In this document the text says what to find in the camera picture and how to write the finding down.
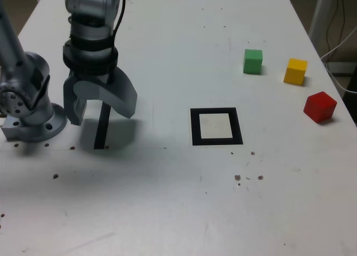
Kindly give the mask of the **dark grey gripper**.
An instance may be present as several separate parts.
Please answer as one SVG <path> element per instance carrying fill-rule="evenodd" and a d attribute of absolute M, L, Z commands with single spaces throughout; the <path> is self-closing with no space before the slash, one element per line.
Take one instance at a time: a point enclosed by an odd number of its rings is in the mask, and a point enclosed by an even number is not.
<path fill-rule="evenodd" d="M 87 100 L 105 102 L 126 118 L 131 118 L 136 111 L 137 92 L 128 76 L 118 67 L 104 75 L 72 71 L 64 82 L 63 95 L 64 110 L 73 125 L 82 124 Z"/>

